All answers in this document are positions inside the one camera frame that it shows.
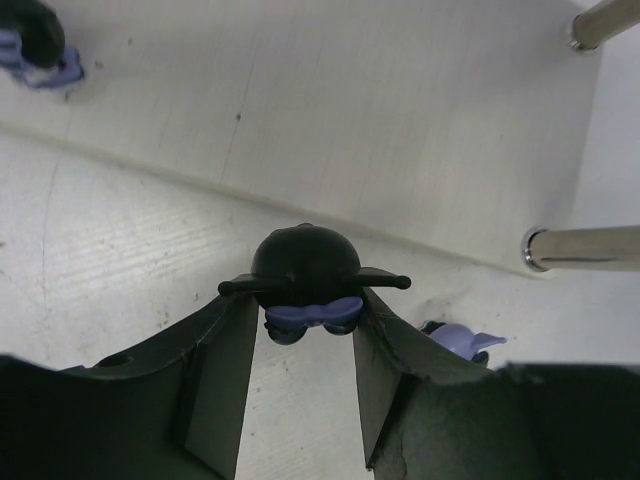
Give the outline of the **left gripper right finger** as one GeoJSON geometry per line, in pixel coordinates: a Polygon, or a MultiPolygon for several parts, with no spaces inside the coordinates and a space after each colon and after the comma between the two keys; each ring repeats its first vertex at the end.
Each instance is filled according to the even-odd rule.
{"type": "Polygon", "coordinates": [[[378,479],[635,479],[639,370],[467,361],[373,291],[353,334],[365,464],[378,479]]]}

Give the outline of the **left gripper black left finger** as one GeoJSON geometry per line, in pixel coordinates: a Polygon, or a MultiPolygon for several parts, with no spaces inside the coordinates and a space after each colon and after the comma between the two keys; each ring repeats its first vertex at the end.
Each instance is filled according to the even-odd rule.
{"type": "Polygon", "coordinates": [[[1,359],[5,479],[231,479],[258,307],[218,297],[93,367],[1,359]]]}

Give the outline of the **purple-headed figure black bow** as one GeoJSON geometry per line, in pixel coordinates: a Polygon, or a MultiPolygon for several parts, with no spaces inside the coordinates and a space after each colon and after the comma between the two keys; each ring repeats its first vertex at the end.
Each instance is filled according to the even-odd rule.
{"type": "Polygon", "coordinates": [[[419,330],[450,352],[483,367],[489,363],[487,349],[507,342],[504,337],[483,332],[474,333],[459,323],[431,320],[425,322],[419,330]]]}

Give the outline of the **black-headed figure purple bow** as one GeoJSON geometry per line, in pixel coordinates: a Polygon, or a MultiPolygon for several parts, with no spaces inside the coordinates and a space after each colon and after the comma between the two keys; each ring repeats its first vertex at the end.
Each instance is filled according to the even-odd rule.
{"type": "Polygon", "coordinates": [[[271,340],[292,345],[317,326],[333,335],[352,333],[364,308],[364,288],[410,286],[405,275],[363,266],[342,234],[302,223],[270,233],[258,246],[250,272],[221,282],[218,293],[253,295],[264,309],[271,340]]]}

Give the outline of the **black imp figure front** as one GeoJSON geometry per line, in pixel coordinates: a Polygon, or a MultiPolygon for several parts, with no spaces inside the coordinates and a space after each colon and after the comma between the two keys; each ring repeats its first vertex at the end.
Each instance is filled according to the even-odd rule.
{"type": "Polygon", "coordinates": [[[32,91],[66,98],[85,78],[55,11],[42,1],[1,2],[1,70],[32,91]]]}

